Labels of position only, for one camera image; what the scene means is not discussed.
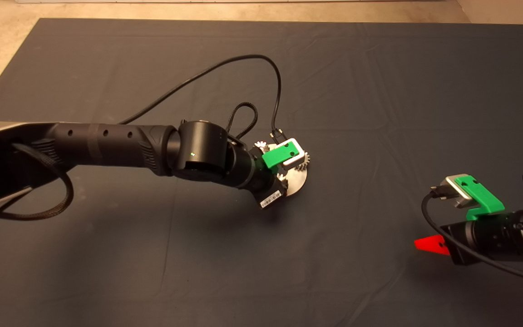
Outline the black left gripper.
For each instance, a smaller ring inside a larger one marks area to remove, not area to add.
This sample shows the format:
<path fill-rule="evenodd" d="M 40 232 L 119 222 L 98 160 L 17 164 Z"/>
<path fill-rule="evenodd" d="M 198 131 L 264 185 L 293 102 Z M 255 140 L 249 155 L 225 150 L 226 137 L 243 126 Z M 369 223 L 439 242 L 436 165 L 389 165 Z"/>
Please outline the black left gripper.
<path fill-rule="evenodd" d="M 261 157 L 254 157 L 253 174 L 247 182 L 247 190 L 256 203 L 266 209 L 286 197 L 288 182 L 280 168 L 269 168 Z"/>

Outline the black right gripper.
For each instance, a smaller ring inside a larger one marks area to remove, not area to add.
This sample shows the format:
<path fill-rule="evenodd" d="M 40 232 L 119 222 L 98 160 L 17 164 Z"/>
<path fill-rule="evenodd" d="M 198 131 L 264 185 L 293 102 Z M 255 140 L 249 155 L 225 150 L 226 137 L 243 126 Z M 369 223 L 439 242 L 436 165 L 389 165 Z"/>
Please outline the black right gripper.
<path fill-rule="evenodd" d="M 488 215 L 476 221 L 441 226 L 457 242 L 498 262 L 523 262 L 523 212 Z M 417 250 L 450 256 L 441 235 L 414 241 Z"/>

